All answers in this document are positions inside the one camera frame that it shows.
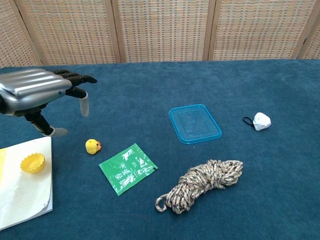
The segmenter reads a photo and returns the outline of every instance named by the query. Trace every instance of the blue plastic container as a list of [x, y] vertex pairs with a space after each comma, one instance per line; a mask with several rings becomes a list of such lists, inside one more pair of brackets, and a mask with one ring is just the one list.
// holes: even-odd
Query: blue plastic container
[[173, 128], [184, 144], [195, 144], [220, 138], [222, 131], [203, 104], [181, 106], [169, 111]]

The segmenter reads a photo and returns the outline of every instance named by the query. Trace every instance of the yellow paper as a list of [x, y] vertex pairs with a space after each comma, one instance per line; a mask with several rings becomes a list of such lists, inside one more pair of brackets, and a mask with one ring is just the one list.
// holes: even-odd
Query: yellow paper
[[[20, 163], [32, 153], [43, 154], [45, 166], [37, 173], [23, 172]], [[7, 147], [0, 156], [1, 231], [52, 210], [51, 137]]]

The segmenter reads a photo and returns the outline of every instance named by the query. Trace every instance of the green packet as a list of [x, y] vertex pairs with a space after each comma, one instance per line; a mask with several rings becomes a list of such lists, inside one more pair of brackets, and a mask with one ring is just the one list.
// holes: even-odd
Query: green packet
[[99, 167], [118, 196], [158, 169], [136, 143]]

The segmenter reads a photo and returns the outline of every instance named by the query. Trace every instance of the yellow toy duck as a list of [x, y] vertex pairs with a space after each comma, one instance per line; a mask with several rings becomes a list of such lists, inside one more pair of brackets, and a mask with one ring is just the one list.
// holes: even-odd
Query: yellow toy duck
[[88, 154], [94, 155], [101, 150], [101, 143], [95, 139], [89, 139], [85, 142], [85, 149]]

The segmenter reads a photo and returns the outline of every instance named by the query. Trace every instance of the black ear loop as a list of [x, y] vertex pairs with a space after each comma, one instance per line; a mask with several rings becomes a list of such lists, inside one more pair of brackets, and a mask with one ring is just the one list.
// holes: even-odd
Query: black ear loop
[[248, 125], [250, 125], [251, 127], [255, 127], [255, 125], [254, 125], [254, 122], [249, 118], [249, 117], [247, 117], [247, 116], [245, 116], [244, 118], [242, 118], [242, 121], [244, 121], [246, 124], [248, 124]]

